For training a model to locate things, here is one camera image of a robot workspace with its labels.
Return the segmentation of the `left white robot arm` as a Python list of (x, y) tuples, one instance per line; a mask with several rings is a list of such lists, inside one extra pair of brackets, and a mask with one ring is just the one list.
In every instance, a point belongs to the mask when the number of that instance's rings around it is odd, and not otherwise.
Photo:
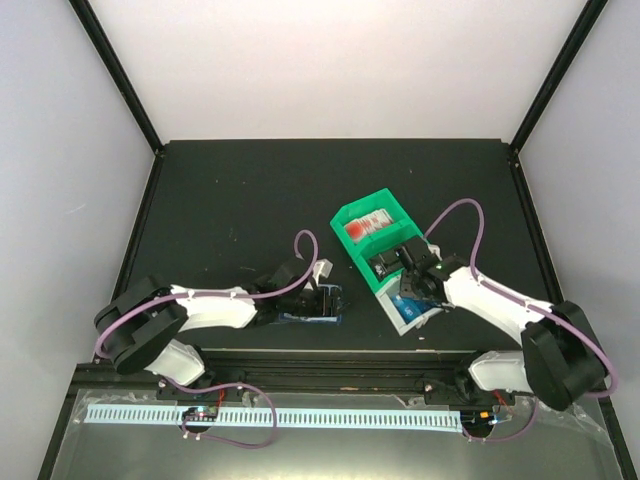
[(121, 375), (148, 371), (193, 399), (205, 398), (215, 376), (200, 349), (178, 335), (280, 323), (336, 324), (345, 302), (342, 287), (328, 281), (332, 268), (326, 259), (308, 264), (291, 258), (271, 274), (226, 290), (189, 289), (146, 277), (96, 315), (96, 353)]

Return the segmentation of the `green card bin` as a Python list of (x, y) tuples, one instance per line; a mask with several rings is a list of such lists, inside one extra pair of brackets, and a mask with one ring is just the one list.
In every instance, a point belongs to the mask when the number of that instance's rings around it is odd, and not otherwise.
[[(360, 243), (354, 244), (344, 229), (345, 224), (382, 208), (387, 210), (394, 223), (367, 236)], [(378, 281), (368, 265), (368, 259), (374, 254), (394, 249), (397, 245), (414, 236), (422, 236), (417, 224), (388, 188), (378, 190), (342, 206), (331, 219), (330, 226), (374, 294), (400, 270), (382, 281)]]

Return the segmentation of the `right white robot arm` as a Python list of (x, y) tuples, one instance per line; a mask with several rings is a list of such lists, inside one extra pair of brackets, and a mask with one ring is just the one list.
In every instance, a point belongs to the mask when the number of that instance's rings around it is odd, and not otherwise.
[(518, 351), (491, 351), (454, 379), (457, 396), (476, 403), (490, 390), (535, 396), (564, 411), (595, 396), (613, 367), (596, 341), (574, 325), (584, 312), (574, 303), (549, 304), (484, 276), (468, 261), (444, 259), (417, 237), (393, 249), (402, 265), (400, 293), (438, 308), (469, 311), (507, 334)]

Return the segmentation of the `white card bin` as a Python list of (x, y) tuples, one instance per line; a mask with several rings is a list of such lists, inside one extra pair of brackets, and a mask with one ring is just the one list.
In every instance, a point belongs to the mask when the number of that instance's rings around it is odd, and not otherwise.
[(400, 280), (400, 275), (391, 278), (375, 297), (398, 335), (404, 336), (410, 330), (424, 326), (443, 309), (429, 302), (403, 297), (400, 294)]

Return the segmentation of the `blue credit cards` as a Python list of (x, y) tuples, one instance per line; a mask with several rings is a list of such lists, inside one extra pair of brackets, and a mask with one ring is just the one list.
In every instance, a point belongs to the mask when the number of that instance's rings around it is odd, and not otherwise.
[(400, 295), (392, 296), (391, 301), (406, 324), (413, 322), (433, 308), (429, 302), (402, 297)]

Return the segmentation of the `blue card holder wallet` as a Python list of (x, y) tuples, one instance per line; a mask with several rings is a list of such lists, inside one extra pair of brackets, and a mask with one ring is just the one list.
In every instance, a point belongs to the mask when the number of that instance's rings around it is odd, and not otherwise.
[(319, 284), (281, 300), (275, 323), (339, 325), (345, 305), (341, 286)]

